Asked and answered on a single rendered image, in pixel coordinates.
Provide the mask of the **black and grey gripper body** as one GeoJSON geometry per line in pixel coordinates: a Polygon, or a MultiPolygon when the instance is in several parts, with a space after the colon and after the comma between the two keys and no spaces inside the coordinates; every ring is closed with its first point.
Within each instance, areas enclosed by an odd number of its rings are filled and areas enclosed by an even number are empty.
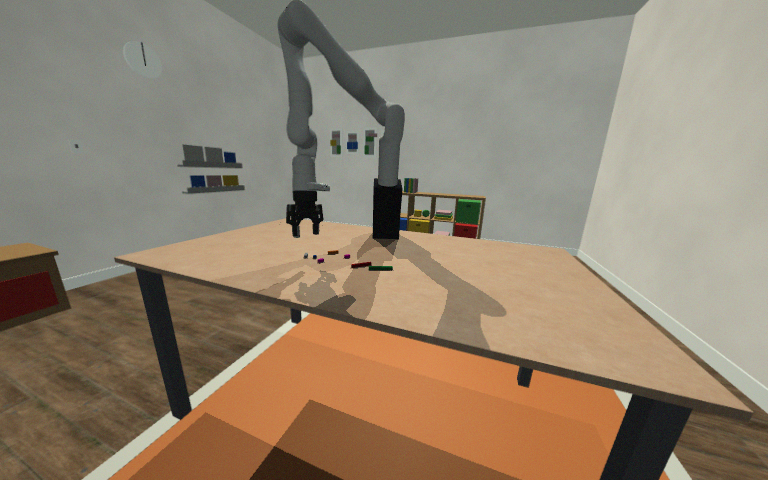
{"type": "Polygon", "coordinates": [[[298,210],[296,209],[296,212],[298,216],[302,214],[305,207],[308,207],[309,211],[304,218],[312,218],[313,214],[310,208],[314,207],[316,210],[317,191],[293,191],[293,201],[297,205],[298,210]]]}

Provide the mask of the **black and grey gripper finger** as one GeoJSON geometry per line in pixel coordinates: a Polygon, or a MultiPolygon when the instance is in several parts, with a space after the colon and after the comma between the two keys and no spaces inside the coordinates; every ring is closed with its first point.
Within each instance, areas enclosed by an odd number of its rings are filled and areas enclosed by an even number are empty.
{"type": "MultiPolygon", "coordinates": [[[[297,205],[295,204],[288,204],[287,205],[287,214],[286,214],[286,223],[292,225],[292,235],[294,238],[300,238],[300,222],[304,219],[306,213],[308,213],[309,208],[305,207],[302,214],[298,216],[297,212],[295,212],[297,209],[297,205]],[[290,220],[291,216],[291,220],[290,220]]],[[[297,209],[298,210],[298,209],[297,209]]]]}
{"type": "Polygon", "coordinates": [[[313,216],[312,216],[312,218],[309,218],[309,219],[311,219],[311,221],[314,223],[313,224],[313,234],[314,235],[318,235],[319,234],[319,223],[321,221],[323,221],[323,211],[322,211],[322,205],[321,204],[315,204],[315,205],[316,205],[316,210],[314,209],[314,207],[310,208],[313,216]],[[319,215],[320,215],[320,218],[319,218],[319,215]]]}

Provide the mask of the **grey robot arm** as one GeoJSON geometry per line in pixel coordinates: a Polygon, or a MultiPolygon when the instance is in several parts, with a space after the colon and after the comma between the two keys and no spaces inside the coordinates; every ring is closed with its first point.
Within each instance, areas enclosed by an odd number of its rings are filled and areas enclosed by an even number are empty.
{"type": "Polygon", "coordinates": [[[288,81],[287,135],[297,146],[297,155],[292,161],[293,191],[330,191],[329,185],[316,182],[318,143],[316,133],[309,127],[313,113],[312,89],[303,64],[303,46],[308,42],[323,54],[336,82],[385,127],[384,135],[379,138],[378,184],[396,186],[405,122],[403,107],[387,102],[375,91],[366,72],[303,1],[292,0],[288,4],[278,19],[278,31],[288,81]]]}

